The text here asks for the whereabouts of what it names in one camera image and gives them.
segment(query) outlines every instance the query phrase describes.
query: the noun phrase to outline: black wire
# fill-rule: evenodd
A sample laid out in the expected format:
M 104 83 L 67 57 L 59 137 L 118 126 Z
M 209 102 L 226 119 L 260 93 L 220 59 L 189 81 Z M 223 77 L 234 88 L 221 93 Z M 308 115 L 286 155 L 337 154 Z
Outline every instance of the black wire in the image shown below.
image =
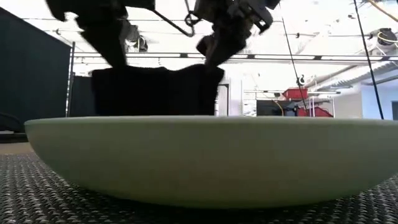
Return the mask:
M 289 48 L 290 58 L 292 59 L 292 65 L 293 65 L 294 73 L 296 74 L 296 80 L 298 81 L 298 80 L 299 80 L 299 75 L 297 74 L 296 65 L 294 64 L 292 48 L 290 47 L 290 41 L 289 41 L 289 37 L 288 37 L 288 35 L 287 35 L 285 20 L 284 20 L 283 17 L 282 17 L 282 23 L 283 23 L 283 25 L 284 25 L 284 30 L 285 30 L 285 36 L 286 36 L 287 46 L 288 46 L 288 48 Z M 301 99 L 303 100 L 305 113 L 306 113 L 307 116 L 308 116 L 307 106 L 306 106 L 306 104 L 305 104 L 305 99 L 304 99 L 304 96 L 303 96 L 303 90 L 301 89 L 300 82 L 297 82 L 297 83 L 298 83 L 298 84 L 297 84 L 297 85 L 298 85 L 298 89 L 300 90 Z
M 354 0 L 354 5 L 355 5 L 356 16 L 358 18 L 359 28 L 361 29 L 363 46 L 365 48 L 366 57 L 368 58 L 368 65 L 369 65 L 369 69 L 370 69 L 371 76 L 372 76 L 372 83 L 373 83 L 373 87 L 374 87 L 374 93 L 376 94 L 377 106 L 379 107 L 379 112 L 380 112 L 381 119 L 384 119 L 383 110 L 382 110 L 382 107 L 381 107 L 381 102 L 380 102 L 380 97 L 379 97 L 379 91 L 377 90 L 376 79 L 374 78 L 372 63 L 371 63 L 371 59 L 369 57 L 368 48 L 366 46 L 365 35 L 363 33 L 361 19 L 359 18 L 358 4 L 357 4 L 356 0 Z

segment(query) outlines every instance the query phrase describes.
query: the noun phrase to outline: gray mat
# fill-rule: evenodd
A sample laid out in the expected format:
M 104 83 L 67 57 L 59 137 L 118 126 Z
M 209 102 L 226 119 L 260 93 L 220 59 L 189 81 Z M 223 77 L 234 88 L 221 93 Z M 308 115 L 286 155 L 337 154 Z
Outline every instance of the gray mat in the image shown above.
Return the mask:
M 0 223 L 398 223 L 398 178 L 331 202 L 270 210 L 189 210 L 81 189 L 34 154 L 0 155 Z

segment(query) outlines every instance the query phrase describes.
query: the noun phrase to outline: ceiling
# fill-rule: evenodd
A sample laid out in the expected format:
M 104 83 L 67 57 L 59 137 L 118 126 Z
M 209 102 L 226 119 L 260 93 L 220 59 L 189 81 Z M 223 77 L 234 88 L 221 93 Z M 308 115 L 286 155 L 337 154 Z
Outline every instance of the ceiling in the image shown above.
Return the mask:
M 184 1 L 173 2 L 172 4 L 171 1 L 157 0 L 157 10 L 184 27 L 182 20 L 187 13 Z M 189 2 L 192 8 L 195 1 L 189 0 Z M 361 5 L 359 13 L 366 34 L 382 27 L 390 27 L 397 32 L 395 21 L 370 3 L 362 4 L 361 2 L 358 0 L 358 4 Z M 398 12 L 398 4 L 395 0 L 378 4 L 390 13 Z M 49 12 L 45 0 L 0 0 L 0 7 L 68 44 L 76 42 L 76 52 L 95 52 L 80 37 L 78 33 L 80 29 L 73 21 L 75 16 L 69 14 L 68 22 L 56 21 Z M 128 12 L 131 23 L 138 25 L 141 34 L 147 39 L 148 52 L 197 53 L 195 49 L 197 42 L 204 35 L 211 33 L 211 24 L 201 22 L 196 26 L 197 35 L 188 38 L 150 11 L 129 8 Z M 248 40 L 248 48 L 243 53 L 288 55 L 289 46 L 282 19 L 285 22 L 290 48 L 294 55 L 361 55 L 363 53 L 364 47 L 352 0 L 282 0 L 280 7 L 271 13 L 275 20 L 273 26 L 263 35 L 259 35 L 258 30 L 253 29 L 253 35 Z M 374 39 L 367 40 L 367 44 L 374 45 Z M 141 58 L 138 62 L 140 65 L 153 67 L 162 65 L 178 69 L 198 63 L 198 60 Z M 75 71 L 86 73 L 103 67 L 107 65 L 102 62 L 76 60 Z M 345 67 L 346 65 L 330 63 L 296 64 L 297 73 L 305 75 L 307 80 L 327 77 Z M 254 63 L 250 60 L 240 60 L 223 65 L 223 68 L 227 70 L 229 76 L 243 78 L 245 89 L 277 90 L 295 86 L 295 71 L 291 63 Z

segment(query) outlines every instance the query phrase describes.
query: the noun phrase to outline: ceiling pipe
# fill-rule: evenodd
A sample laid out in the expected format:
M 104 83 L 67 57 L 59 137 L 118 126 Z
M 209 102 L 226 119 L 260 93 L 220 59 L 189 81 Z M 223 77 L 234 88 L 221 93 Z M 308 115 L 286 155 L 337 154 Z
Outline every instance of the ceiling pipe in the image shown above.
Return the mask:
M 364 5 L 365 5 L 365 2 L 363 2 L 363 3 L 358 7 L 358 9 L 360 9 L 360 8 L 363 7 Z M 328 30 L 324 30 L 324 31 L 325 31 L 325 33 L 327 34 L 329 31 L 331 31 L 331 29 L 332 29 L 332 27 L 330 27 Z M 312 40 L 308 41 L 302 48 L 300 48 L 300 49 L 296 52 L 296 54 L 302 53 L 302 52 L 304 51 L 305 47 L 307 47 L 309 43 L 313 42 L 314 39 L 319 39 L 319 38 L 323 37 L 323 36 L 325 35 L 325 33 L 320 32 L 316 37 L 314 37 Z M 374 50 L 374 49 L 376 48 L 376 44 L 373 44 L 373 45 L 370 47 L 369 51 Z M 364 52 L 364 49 L 361 49 L 360 51 L 356 52 L 355 55 L 362 54 L 363 52 Z M 312 80 L 310 83 L 306 84 L 304 87 L 305 87 L 305 88 L 311 88 L 311 87 L 313 87 L 313 86 L 315 86 L 315 85 L 318 85 L 318 83 L 326 82 L 327 80 L 329 80 L 329 79 L 331 79 L 331 78 L 333 78 L 333 77 L 335 77 L 335 76 L 337 76 L 337 75 L 339 75 L 339 74 L 341 74 L 341 73 L 343 73 L 343 72 L 347 72 L 348 70 L 351 70 L 351 69 L 353 69 L 353 68 L 356 68 L 356 67 L 357 67 L 357 65 L 348 65 L 347 67 L 342 68 L 342 69 L 340 69 L 340 70 L 338 70 L 338 71 L 336 71 L 336 72 L 333 72 L 333 73 L 331 73 L 331 74 L 329 74 L 329 75 L 325 75 L 325 76 L 322 76 L 322 77 L 320 77 L 320 78 L 315 78 L 315 79 Z
M 398 69 L 395 62 L 378 62 L 373 64 L 374 76 L 383 75 L 387 72 Z M 354 85 L 371 77 L 371 72 L 368 66 L 357 67 L 347 70 L 339 75 L 334 76 L 328 81 L 319 83 L 317 86 L 311 88 L 311 91 L 322 91 L 330 87 L 338 88 L 340 86 Z
M 388 78 L 383 78 L 382 80 L 377 81 L 376 84 L 380 85 L 380 84 L 391 82 L 391 81 L 394 81 L 394 80 L 398 80 L 398 75 L 394 75 L 394 76 L 391 76 L 391 77 L 388 77 Z M 368 82 L 368 83 L 364 83 L 364 85 L 373 86 L 373 83 Z
M 375 44 L 372 44 L 371 46 L 370 45 L 371 44 L 368 43 L 368 45 L 366 46 L 369 52 L 371 52 L 371 51 L 373 51 L 374 49 L 377 48 L 377 42 Z M 356 52 L 355 55 L 362 54 L 364 51 L 365 51 L 364 49 L 361 49 L 359 52 Z M 310 83 L 305 85 L 305 88 L 316 88 L 316 86 L 323 85 L 323 83 L 328 82 L 328 80 L 334 80 L 334 78 L 337 75 L 340 75 L 340 74 L 346 73 L 346 72 L 350 72 L 352 69 L 360 68 L 360 67 L 361 66 L 359 66 L 359 65 L 349 65 L 349 66 L 347 66 L 345 68 L 342 68 L 342 69 L 340 69 L 340 70 L 338 70 L 336 72 L 333 72 L 333 73 L 331 73 L 329 75 L 324 75 L 322 77 L 319 77 L 319 78 L 316 78 L 316 79 L 312 80 Z

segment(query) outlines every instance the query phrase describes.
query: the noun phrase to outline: black curtain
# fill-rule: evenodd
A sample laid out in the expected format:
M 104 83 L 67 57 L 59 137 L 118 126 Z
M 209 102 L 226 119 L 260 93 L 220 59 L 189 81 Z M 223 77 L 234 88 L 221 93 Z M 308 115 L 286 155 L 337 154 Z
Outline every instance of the black curtain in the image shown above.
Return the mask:
M 0 113 L 65 117 L 71 47 L 0 7 Z M 0 130 L 15 123 L 0 115 Z
M 71 117 L 96 116 L 91 77 L 74 77 L 70 103 Z

